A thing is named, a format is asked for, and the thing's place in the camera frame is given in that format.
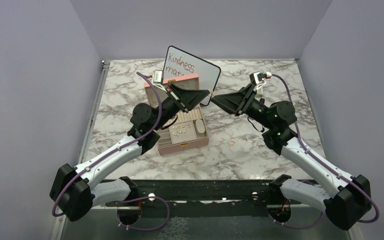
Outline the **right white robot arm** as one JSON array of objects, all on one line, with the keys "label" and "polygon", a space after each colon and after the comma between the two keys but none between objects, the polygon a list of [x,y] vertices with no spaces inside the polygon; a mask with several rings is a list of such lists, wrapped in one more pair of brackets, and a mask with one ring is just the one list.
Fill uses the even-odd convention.
[{"label": "right white robot arm", "polygon": [[228,114],[245,114],[261,124],[266,128],[262,134],[265,145],[295,163],[319,184],[316,187],[282,175],[272,182],[269,199],[276,204],[288,199],[311,206],[325,213],[341,230],[349,230],[360,222],[372,208],[369,180],[336,167],[304,143],[290,128],[297,121],[292,102],[283,100],[266,106],[255,95],[254,85],[249,84],[237,92],[215,95],[211,101]]}]

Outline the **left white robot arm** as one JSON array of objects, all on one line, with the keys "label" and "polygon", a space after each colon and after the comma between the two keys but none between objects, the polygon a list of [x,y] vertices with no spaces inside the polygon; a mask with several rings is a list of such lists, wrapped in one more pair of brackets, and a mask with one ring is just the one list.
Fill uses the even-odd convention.
[{"label": "left white robot arm", "polygon": [[95,206],[114,201],[127,206],[135,203],[137,191],[128,177],[104,182],[105,177],[152,149],[160,139],[158,129],[178,112],[193,110],[211,94],[210,90],[188,90],[172,83],[165,90],[168,96],[164,100],[155,95],[156,107],[147,103],[134,107],[132,127],[118,143],[87,162],[76,166],[66,163],[58,169],[49,194],[54,201],[51,210],[54,217],[65,215],[74,222]]}]

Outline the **pink jewelry box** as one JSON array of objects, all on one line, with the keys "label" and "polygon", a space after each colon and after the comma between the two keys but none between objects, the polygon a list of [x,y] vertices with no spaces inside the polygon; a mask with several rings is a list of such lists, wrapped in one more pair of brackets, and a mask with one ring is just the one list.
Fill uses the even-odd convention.
[{"label": "pink jewelry box", "polygon": [[[197,74],[163,80],[164,87],[170,83],[187,90],[198,90],[200,88],[199,76]],[[144,90],[149,104],[154,108],[158,108],[156,94],[148,83],[144,83]],[[157,142],[157,150],[161,156],[207,146],[209,144],[207,125],[199,105],[187,113],[179,111],[176,117],[169,119],[164,125],[164,128],[169,126],[168,128],[156,131],[160,135],[160,139]],[[195,122],[197,119],[202,119],[205,124],[206,132],[203,137],[198,137],[196,134]]]}]

